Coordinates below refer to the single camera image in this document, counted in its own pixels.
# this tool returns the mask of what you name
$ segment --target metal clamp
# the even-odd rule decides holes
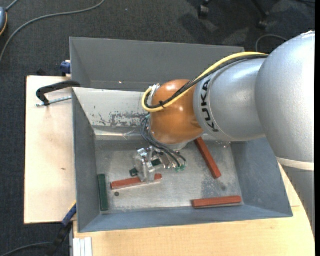
[[[81,86],[80,86],[80,83],[78,83],[77,81],[69,80],[69,81],[63,81],[63,82],[59,82],[59,83],[55,83],[52,85],[39,88],[35,94],[39,98],[39,100],[42,101],[42,103],[36,104],[36,106],[37,107],[49,106],[50,104],[53,104],[53,103],[63,102],[71,99],[71,96],[70,96],[70,97],[63,97],[63,98],[48,100],[47,97],[45,96],[45,94],[47,93],[55,92],[58,90],[69,88],[69,87],[81,87]]]

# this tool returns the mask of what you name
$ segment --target yellow cable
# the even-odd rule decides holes
[[[251,51],[248,51],[248,52],[240,52],[240,53],[236,53],[236,54],[233,54],[233,55],[230,55],[228,57],[225,57],[221,60],[219,60],[218,62],[216,62],[215,64],[213,64],[211,67],[209,67],[205,72],[203,72],[201,75],[199,75],[195,80],[197,79],[200,79],[202,78],[203,76],[205,76],[206,74],[208,74],[209,72],[213,71],[214,69],[216,69],[217,67],[219,67],[220,65],[230,61],[230,60],[233,60],[233,59],[236,59],[236,58],[239,58],[239,57],[244,57],[244,56],[253,56],[253,55],[257,55],[257,56],[262,56],[262,55],[267,55],[267,54],[264,54],[264,53],[259,53],[259,52],[251,52]],[[147,95],[151,92],[152,88],[150,87],[149,89],[147,89],[145,91],[145,93],[143,94],[142,96],[142,107],[144,108],[144,110],[148,111],[148,112],[158,112],[160,110],[163,110],[169,106],[171,106],[173,103],[175,103],[176,101],[178,101],[181,97],[183,97],[185,94],[187,94],[189,92],[189,90],[191,90],[192,87],[190,87],[188,90],[184,91],[183,93],[181,93],[179,96],[177,96],[176,98],[174,98],[173,100],[171,100],[170,102],[166,103],[162,106],[159,106],[159,107],[156,107],[156,108],[149,108],[145,105],[145,100],[146,100],[146,97]]]

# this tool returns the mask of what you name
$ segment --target white cable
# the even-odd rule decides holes
[[[12,6],[14,6],[19,0],[13,1],[5,10],[8,11]]]
[[[14,1],[11,5],[9,5],[9,7],[11,7],[13,4],[15,4],[18,0]],[[56,17],[56,16],[63,16],[63,15],[71,15],[71,14],[80,14],[80,13],[84,13],[84,12],[88,12],[88,11],[91,11],[93,9],[96,9],[98,8],[99,6],[101,6],[106,0],[102,0],[100,3],[98,3],[97,5],[93,6],[93,7],[90,7],[90,8],[87,8],[87,9],[83,9],[83,10],[75,10],[75,11],[68,11],[68,12],[61,12],[61,13],[54,13],[54,14],[49,14],[49,15],[45,15],[45,16],[42,16],[42,17],[39,17],[39,18],[35,18],[33,20],[30,20],[28,21],[27,23],[23,24],[21,27],[19,27],[8,39],[8,41],[6,41],[4,47],[3,47],[3,50],[0,54],[0,64],[1,64],[1,61],[2,61],[2,58],[5,54],[5,51],[10,43],[10,41],[12,40],[12,38],[22,29],[24,29],[26,26],[32,24],[32,23],[35,23],[37,21],[40,21],[40,20],[43,20],[43,19],[46,19],[46,18],[51,18],[51,17]]]

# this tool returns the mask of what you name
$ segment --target clamp handle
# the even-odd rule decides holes
[[[39,100],[41,100],[44,103],[45,106],[49,106],[50,102],[45,96],[45,94],[62,90],[65,88],[69,88],[69,87],[81,87],[81,86],[80,86],[80,83],[78,83],[77,81],[68,80],[68,81],[51,84],[45,87],[41,87],[36,91],[35,94],[39,98]]]

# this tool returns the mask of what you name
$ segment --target gray box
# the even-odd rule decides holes
[[[162,170],[161,183],[110,189],[130,178],[132,155],[146,146],[137,129],[149,85],[193,79],[240,47],[71,38],[73,134],[80,232],[291,217],[277,160],[266,139],[221,143],[204,136],[222,173],[214,180],[193,142],[183,172]],[[101,212],[98,174],[106,175],[109,210]],[[239,206],[193,209],[191,200],[242,196]]]

